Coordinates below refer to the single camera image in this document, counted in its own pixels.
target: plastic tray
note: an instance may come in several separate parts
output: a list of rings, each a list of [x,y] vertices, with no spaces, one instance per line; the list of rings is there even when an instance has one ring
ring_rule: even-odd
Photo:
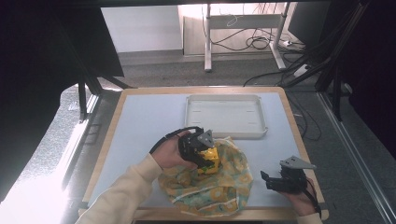
[[[210,129],[215,138],[261,138],[268,130],[262,99],[252,94],[191,95],[185,125]]]

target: yellow object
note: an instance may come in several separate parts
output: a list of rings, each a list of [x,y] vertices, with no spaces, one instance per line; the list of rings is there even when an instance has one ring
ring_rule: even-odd
[[[216,147],[209,148],[208,150],[201,151],[199,154],[206,161],[213,161],[214,164],[212,166],[206,166],[199,168],[198,175],[213,175],[219,170],[219,154],[218,149]]]

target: table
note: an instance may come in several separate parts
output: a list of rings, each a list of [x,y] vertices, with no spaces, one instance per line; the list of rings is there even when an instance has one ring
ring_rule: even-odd
[[[284,120],[287,123],[287,127],[290,127],[290,140],[291,142],[295,145],[295,150],[296,153],[299,153],[301,159],[308,161],[309,158],[306,153],[305,147],[303,140],[300,136],[300,133],[298,131],[296,122],[294,120],[294,117],[292,115],[291,109],[289,102],[287,100],[286,94],[283,91],[283,89],[279,87],[177,87],[177,88],[142,88],[142,89],[129,89],[123,91],[120,100],[118,102],[116,111],[114,113],[113,119],[110,123],[109,129],[106,134],[106,139],[103,144],[103,147],[101,149],[101,153],[99,155],[98,161],[95,165],[92,178],[90,181],[90,184],[87,188],[87,191],[84,195],[83,202],[86,202],[90,204],[98,194],[100,194],[104,189],[106,189],[106,185],[110,185],[112,181],[117,178],[120,174],[122,174],[125,171],[125,167],[130,165],[132,162],[132,158],[127,158],[127,162],[125,162],[125,158],[127,156],[119,156],[118,158],[114,159],[114,157],[117,157],[117,153],[114,153],[114,150],[120,150],[122,145],[122,141],[132,141],[133,144],[135,142],[138,142],[137,145],[143,147],[143,150],[139,151],[139,149],[134,149],[134,147],[131,147],[128,145],[128,148],[133,148],[134,151],[131,152],[129,150],[129,153],[132,153],[131,155],[134,155],[135,159],[140,161],[139,157],[145,156],[148,152],[150,147],[155,142],[160,139],[164,134],[167,134],[168,132],[164,131],[164,127],[166,125],[172,126],[170,123],[174,123],[172,120],[178,120],[175,124],[175,127],[168,127],[170,132],[179,127],[180,123],[183,123],[183,118],[182,116],[177,116],[177,114],[174,114],[173,111],[175,110],[182,110],[180,103],[178,103],[181,100],[185,99],[185,96],[191,95],[191,94],[259,94],[261,97],[268,95],[271,96],[270,98],[278,99],[279,105],[276,105],[275,103],[271,103],[271,106],[266,105],[263,103],[263,110],[267,111],[267,113],[264,112],[265,116],[267,116],[268,119],[271,119],[273,115],[271,114],[277,114],[277,115],[283,115]],[[168,101],[165,101],[164,99],[174,99],[172,100],[172,103],[169,103]],[[141,108],[139,105],[142,105],[144,103],[147,103],[148,101],[151,102],[156,102],[158,104],[155,105],[149,105],[149,108]],[[162,118],[154,118],[151,117],[150,115],[156,114],[156,113],[163,113],[163,111],[167,110],[165,105],[168,105],[168,108],[171,108],[169,110],[169,113],[167,116],[172,122],[169,121],[164,121],[164,122],[159,122],[163,120]],[[161,106],[162,111],[158,112],[156,110],[150,110],[155,106]],[[279,107],[283,108],[282,110],[284,111],[270,111],[271,107]],[[128,110],[128,107],[133,107],[135,114],[126,114],[123,113],[124,111]],[[142,120],[149,120],[152,119],[154,122],[159,122],[158,126],[156,127],[150,127],[150,125],[147,125],[147,127],[141,127],[139,126],[139,132],[136,132],[136,129],[133,128],[133,125],[130,125],[131,128],[131,133],[134,132],[134,134],[125,132],[125,125],[129,125],[130,123],[134,122],[133,116],[141,116],[141,115],[146,115],[145,118],[141,117]],[[274,123],[271,124],[271,120],[268,120],[268,127],[269,127],[269,133],[273,132],[275,133],[276,126]],[[150,134],[150,138],[145,138],[142,137],[144,135],[147,135],[147,133]],[[269,133],[264,136],[264,139],[260,141],[267,141],[265,140],[265,137],[269,138]],[[235,143],[238,146],[246,146],[244,144],[249,144],[252,140],[235,140]],[[248,152],[248,150],[245,151],[247,155],[247,160],[250,161],[252,160],[251,158],[251,151]],[[112,163],[111,164],[111,169],[109,169],[108,164],[106,164],[109,161],[117,161],[117,164],[123,164],[119,167],[114,168],[113,166],[117,164]],[[270,176],[274,175],[274,172],[280,170],[279,166],[279,160],[276,161],[271,161],[273,164],[270,165],[275,169],[272,173],[271,171],[269,172]],[[153,195],[155,195],[156,198],[152,199],[149,198],[147,202],[144,202],[141,204],[141,206],[136,210],[134,214],[134,219],[135,220],[285,220],[285,219],[295,219],[295,215],[293,211],[290,208],[290,205],[288,202],[283,198],[283,196],[277,194],[276,192],[272,190],[268,190],[265,188],[265,182],[262,179],[256,178],[256,172],[254,172],[254,166],[256,164],[254,162],[250,162],[249,166],[251,169],[251,172],[254,176],[254,179],[256,181],[256,184],[261,185],[258,187],[255,187],[255,183],[253,184],[251,194],[253,191],[259,192],[258,194],[261,194],[262,192],[265,192],[266,194],[270,194],[270,197],[274,197],[271,200],[276,200],[278,203],[277,205],[271,206],[271,205],[259,205],[257,204],[257,195],[255,197],[250,197],[248,202],[247,202],[247,207],[240,211],[239,213],[229,216],[229,217],[216,217],[216,218],[204,218],[204,217],[193,217],[190,215],[185,215],[185,214],[180,214],[178,209],[175,208],[172,204],[170,204],[168,201],[166,201],[166,196],[164,194],[161,194],[158,192],[158,187],[155,187],[155,183],[153,185]],[[315,177],[315,173],[312,170],[306,170],[305,173],[307,176],[312,178],[314,180],[314,184],[316,186],[317,192],[318,192],[318,201],[321,204],[324,204],[324,198],[323,195],[320,191],[320,187],[318,185],[318,181]],[[322,211],[322,218],[326,219],[329,217],[329,212],[326,209],[323,209]]]

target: drawstring bag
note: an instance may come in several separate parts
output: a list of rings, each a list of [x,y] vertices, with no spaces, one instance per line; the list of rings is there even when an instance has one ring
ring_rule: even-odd
[[[215,140],[220,165],[213,175],[198,175],[197,170],[177,166],[164,169],[158,178],[160,188],[182,213],[203,216],[228,216],[243,209],[253,182],[245,154],[231,137]]]

